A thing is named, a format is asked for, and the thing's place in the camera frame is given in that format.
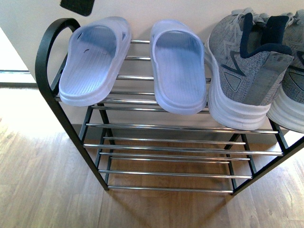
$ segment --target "navy blue trim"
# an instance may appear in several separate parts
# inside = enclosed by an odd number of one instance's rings
[[[291,74],[295,74],[295,75],[299,75],[300,77],[303,77],[303,75],[295,73],[295,72],[288,72],[290,79],[297,85],[297,87],[299,87],[300,90],[304,91],[303,88],[300,87],[300,85],[293,79],[293,77],[291,76]]]
[[[236,74],[239,74],[239,75],[242,75],[242,76],[246,76],[243,71],[238,67],[238,63],[236,61],[236,58],[235,58],[235,55],[239,54],[239,52],[236,52],[236,51],[230,51],[230,56],[231,56],[231,59],[234,63],[234,66],[236,67],[236,69],[233,69],[227,65],[224,65],[224,64],[221,64],[221,67],[227,69],[227,70],[230,70],[231,72],[234,72]]]
[[[300,71],[300,72],[304,72],[304,69],[298,68],[298,67],[295,67],[295,66],[289,66],[288,68],[293,69],[293,70],[297,70],[297,71]]]
[[[263,29],[261,45],[282,44],[285,26],[288,20],[288,16],[270,17]]]
[[[248,53],[247,45],[248,45],[248,40],[249,40],[249,34],[253,27],[252,19],[253,19],[253,16],[251,13],[248,13],[244,16],[244,29],[243,29],[243,35],[242,35],[242,39],[241,39],[241,43],[240,43],[240,55],[242,58],[252,57],[255,54],[262,52],[262,51],[274,51],[274,52],[278,52],[281,54],[291,55],[291,53],[292,53],[291,48],[286,45],[282,45],[282,43],[281,44],[278,44],[278,43],[263,44],[260,47],[258,47],[256,50],[254,50],[253,52]]]
[[[304,52],[303,51],[297,51],[296,55],[298,56],[299,60],[301,61],[301,63],[304,66],[304,59],[303,59]]]

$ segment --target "shoe rack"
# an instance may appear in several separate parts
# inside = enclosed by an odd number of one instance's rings
[[[130,91],[115,91],[112,90],[109,96],[99,104],[89,106],[80,130],[78,134],[66,113],[62,109],[60,103],[60,97],[58,96],[58,84],[61,77],[62,70],[65,66],[65,61],[62,63],[57,75],[52,83],[48,82],[48,60],[53,43],[59,33],[65,29],[70,28],[74,32],[80,25],[75,19],[58,19],[53,22],[46,30],[40,47],[37,53],[35,72],[38,88],[43,95],[44,99],[48,103],[51,110],[56,115],[57,119],[62,124],[66,133],[78,149],[79,153],[84,158],[85,162],[92,170],[100,184],[105,190],[110,189],[136,189],[136,190],[169,190],[169,191],[196,191],[196,192],[213,192],[213,193],[226,193],[236,195],[259,178],[267,174],[273,168],[284,162],[286,159],[297,153],[304,148],[304,137],[298,140],[291,146],[288,146],[284,135],[280,129],[280,126],[270,121],[272,130],[254,130],[254,131],[242,131],[230,128],[210,128],[210,127],[197,127],[197,126],[173,126],[173,125],[149,125],[149,124],[123,124],[112,123],[111,117],[108,116],[108,112],[123,112],[128,115],[132,112],[166,112],[160,108],[155,99],[154,93],[150,92],[130,92]],[[135,45],[149,45],[149,41],[132,40],[131,43]],[[150,61],[149,57],[139,56],[127,56],[126,61]],[[136,76],[136,75],[118,75],[117,80],[136,80],[145,83],[147,81],[153,81],[152,76]],[[210,83],[211,79],[206,78],[206,83]],[[151,97],[151,99],[141,99],[141,97]],[[91,123],[91,116],[93,112],[98,112],[101,116],[102,122]],[[208,108],[204,109],[197,115],[209,114]],[[99,141],[97,144],[86,143],[87,132],[93,128],[100,129],[100,134],[96,135],[96,139]],[[125,131],[135,130],[138,133],[137,137],[118,137],[113,134],[114,129],[124,129]],[[155,139],[155,138],[142,138],[143,132],[153,131],[153,135],[164,135],[164,132],[178,132],[179,135],[184,136],[189,133],[207,133],[207,134],[229,134],[230,140],[226,141],[204,141],[204,140],[189,140],[189,139]],[[257,134],[259,137],[263,135],[273,135],[276,138],[281,148],[280,152],[270,151],[252,151],[247,140],[247,135]],[[127,145],[121,144],[121,142],[129,142]],[[145,142],[144,145],[138,144],[138,142]],[[153,143],[165,143],[165,146],[154,146]],[[170,143],[180,143],[185,145],[191,143],[197,145],[196,147],[171,147],[167,146]],[[205,144],[223,145],[223,148],[203,148]],[[231,149],[234,145],[241,145],[243,150]],[[88,153],[88,148],[96,149],[96,160],[93,161]],[[261,169],[257,169],[254,163],[255,157],[261,156],[274,156],[274,159],[269,161]],[[101,167],[101,160],[105,162],[105,166]],[[163,172],[161,171],[147,171],[146,168],[139,171],[123,170],[119,166],[113,167],[114,160],[119,160],[119,164],[126,161],[136,162],[136,167],[140,167],[142,162],[158,162],[162,166],[170,166],[172,163],[188,163],[190,165],[211,165],[224,166],[225,173],[210,174],[209,173],[191,173],[191,172]],[[235,164],[242,162],[250,170],[249,175],[236,175]],[[134,183],[128,183],[126,185],[115,185],[115,181],[110,181],[112,178],[124,178],[126,176],[154,176],[154,177],[176,177],[183,178],[196,178],[196,180],[205,181],[206,179],[211,181],[229,181],[229,186],[225,189],[210,189],[210,188],[175,188],[169,186],[137,186]]]

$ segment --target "gray sneaker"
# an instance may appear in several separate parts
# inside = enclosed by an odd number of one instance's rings
[[[294,59],[290,47],[282,45],[288,20],[247,8],[233,11],[213,29],[206,48],[213,72],[208,106],[220,124],[241,130],[263,125]]]
[[[286,70],[278,96],[267,113],[277,124],[304,133],[304,10],[299,10],[285,30],[283,44],[294,60]]]

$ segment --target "white sneaker sole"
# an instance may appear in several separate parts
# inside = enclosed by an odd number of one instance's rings
[[[211,116],[220,124],[240,129],[256,130],[264,124],[270,105],[255,106],[233,101],[225,96],[220,86],[219,65],[209,48],[205,48],[205,60],[212,70],[208,107]]]
[[[267,116],[278,125],[295,132],[304,133],[304,104],[290,99],[282,86],[271,104]]]

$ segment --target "curved rack handle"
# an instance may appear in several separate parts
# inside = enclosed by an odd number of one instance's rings
[[[55,77],[52,86],[50,87],[48,83],[48,59],[53,47],[54,41],[57,36],[61,33],[62,30],[69,27],[72,32],[80,27],[79,23],[73,18],[61,18],[54,21],[44,33],[35,62],[35,74],[38,88],[43,95],[43,97],[48,100],[50,97],[53,98],[54,93],[58,93],[58,82],[61,74],[57,74]]]
[[[52,85],[50,86],[48,83],[48,59],[49,54],[51,52],[52,46],[54,44],[55,39],[59,35],[59,33],[65,28],[69,27],[72,32],[74,32],[77,28],[80,27],[79,23],[73,18],[62,18],[54,21],[46,30],[43,35],[42,41],[40,43],[36,62],[35,62],[35,73],[36,73],[36,81],[39,88],[40,93],[44,97],[48,106],[51,108],[66,133],[74,143],[75,147],[80,152],[81,156],[86,161],[87,165],[92,170],[93,174],[96,176],[100,184],[103,186],[105,190],[109,190],[106,182],[103,177],[100,175],[98,169],[96,168],[94,162],[92,161],[90,155],[82,146],[82,142],[79,139],[78,134],[74,130],[71,122],[69,121],[67,115],[63,111],[59,102],[57,102],[54,96],[58,93],[58,84],[61,77],[61,70],[64,68],[66,64],[66,59],[63,61],[59,72],[57,73],[55,79],[53,80]]]

